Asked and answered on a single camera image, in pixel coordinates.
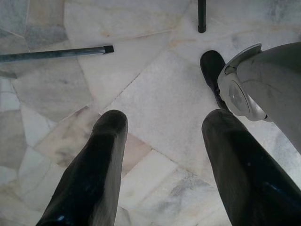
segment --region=white marble tile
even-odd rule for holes
[[[262,43],[266,50],[275,46],[300,41],[298,29],[300,15],[296,8],[297,1],[257,1],[230,0],[227,2],[213,0],[207,3],[207,31],[198,33],[197,1],[193,1],[179,23],[170,43],[170,48],[184,58],[199,65],[200,57],[208,50],[214,49],[228,62],[247,47]],[[272,8],[286,8],[279,22],[270,18]]]
[[[0,165],[19,169],[27,148],[20,110],[0,113]]]
[[[128,211],[122,207],[117,207],[114,226],[132,226]]]
[[[14,88],[10,82],[10,79],[0,78],[0,92],[14,93]]]
[[[134,210],[118,207],[114,226],[163,226]]]
[[[119,204],[127,210],[135,208],[165,180],[177,165],[152,150],[121,180]]]
[[[24,226],[20,223],[10,221],[10,220],[6,220],[6,219],[3,219],[3,218],[0,218],[0,225],[1,226]]]
[[[196,226],[232,226],[224,206],[204,217]]]
[[[20,225],[35,225],[42,213],[29,209],[8,186],[0,187],[0,218]]]
[[[23,196],[33,190],[46,175],[50,164],[50,159],[28,147],[18,171],[20,190],[16,193]]]
[[[195,226],[221,205],[215,188],[178,168],[135,210],[159,225]]]
[[[0,78],[0,112],[20,109],[20,101],[10,79]]]
[[[62,167],[67,167],[84,147],[99,113],[84,107],[61,121],[36,147],[35,150],[49,157]]]
[[[43,212],[63,172],[64,168],[28,148],[18,173],[15,193],[31,210]]]
[[[0,112],[20,109],[20,101],[15,93],[0,93]]]
[[[8,167],[0,166],[0,185],[6,184],[17,178],[17,171]]]
[[[56,164],[51,164],[45,177],[37,184],[37,186],[22,196],[24,203],[32,210],[43,212],[48,206],[63,172],[64,168],[61,168]]]
[[[127,115],[132,134],[197,175],[210,167],[201,125],[216,108],[200,68],[169,51],[108,107]]]
[[[78,2],[66,2],[64,12],[64,25],[74,47],[174,29],[189,0]]]
[[[31,147],[35,147],[35,145],[56,125],[55,122],[43,117],[25,105],[21,106],[21,113],[26,142]]]
[[[169,32],[114,42],[114,53],[79,57],[100,111],[110,104],[169,41]]]
[[[128,133],[122,161],[121,177],[123,178],[151,150],[152,148],[149,145]]]

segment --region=black pole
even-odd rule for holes
[[[198,0],[198,32],[206,31],[206,0]]]
[[[21,61],[21,60],[58,58],[58,57],[74,57],[74,56],[90,55],[90,54],[106,54],[112,52],[114,52],[113,46],[102,46],[102,47],[93,47],[93,48],[65,49],[65,50],[55,50],[55,51],[36,52],[36,53],[18,53],[18,54],[0,55],[0,63]]]

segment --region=gray marble tile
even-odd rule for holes
[[[0,0],[0,27],[23,35],[29,0]]]
[[[84,107],[61,121],[36,147],[55,163],[67,167],[88,141],[99,113]]]
[[[67,40],[63,27],[64,0],[31,0],[25,39],[30,50]]]
[[[31,0],[27,24],[63,25],[64,0]]]
[[[27,148],[20,110],[0,113],[0,165],[18,169]]]
[[[24,38],[0,29],[0,53],[13,54],[28,52]]]
[[[64,49],[61,43],[49,49]],[[13,81],[21,103],[54,122],[92,101],[76,58],[46,59],[22,64]]]
[[[26,27],[25,39],[30,50],[66,41],[64,27],[60,25],[29,25]]]

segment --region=floor tile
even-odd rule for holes
[[[224,206],[203,218],[196,226],[232,226]]]
[[[30,0],[27,24],[63,25],[64,0]]]
[[[20,109],[20,101],[15,93],[0,93],[0,112]]]
[[[3,31],[0,29],[0,53],[1,54],[14,54],[14,53],[26,53],[28,48],[26,41],[23,37],[19,37]],[[6,77],[11,74],[10,77],[16,78],[15,76],[15,64],[0,64],[0,76]]]
[[[1,0],[0,27],[22,35],[25,31],[29,0]]]
[[[127,210],[134,209],[176,167],[174,162],[152,150],[121,180],[120,206]]]
[[[97,45],[174,29],[189,0],[88,1],[65,4],[64,24],[72,45]]]
[[[67,167],[88,141],[99,117],[97,111],[86,106],[61,121],[35,149],[58,165]]]
[[[152,147],[128,133],[123,155],[121,177],[123,178],[151,150]]]
[[[0,225],[1,226],[24,226],[20,223],[10,221],[10,220],[6,220],[6,219],[3,219],[3,218],[0,218]]]
[[[79,57],[99,110],[110,104],[167,45],[169,32],[114,43],[115,52]]]
[[[18,186],[14,188],[15,193],[31,210],[43,212],[63,172],[64,168],[28,148],[18,173]]]
[[[118,207],[114,226],[163,226],[136,211]]]
[[[195,174],[210,166],[201,124],[216,108],[200,68],[169,51],[108,107],[127,115],[133,135]]]
[[[55,122],[43,117],[25,105],[21,106],[21,113],[26,142],[31,147],[35,147],[56,125]]]
[[[28,48],[24,38],[0,29],[0,51],[1,54],[25,53]]]
[[[52,48],[64,47],[62,43]],[[21,103],[50,120],[59,122],[92,101],[77,59],[45,59],[23,66],[27,68],[13,82],[17,95]]]
[[[20,109],[20,101],[10,79],[0,78],[0,112]]]
[[[64,27],[61,25],[28,25],[25,39],[29,50],[33,50],[66,41],[68,38]]]
[[[122,207],[117,208],[114,226],[131,226],[131,219],[128,211]]]
[[[207,30],[198,33],[197,1],[194,0],[173,33],[170,48],[179,55],[199,65],[200,57],[208,50],[218,51],[226,62],[240,51],[257,43],[262,49],[300,41],[298,28],[300,15],[297,1],[257,1],[231,0],[228,4],[213,0],[207,4]],[[269,15],[275,8],[281,21],[274,21]]]
[[[17,171],[4,166],[0,166],[0,185],[6,184],[17,178]]]
[[[0,187],[0,215],[5,221],[20,225],[36,225],[41,212],[29,209],[7,186]]]
[[[159,225],[195,226],[218,204],[222,203],[215,188],[178,168],[135,210]]]
[[[26,140],[19,110],[0,113],[0,165],[18,169],[26,150]]]

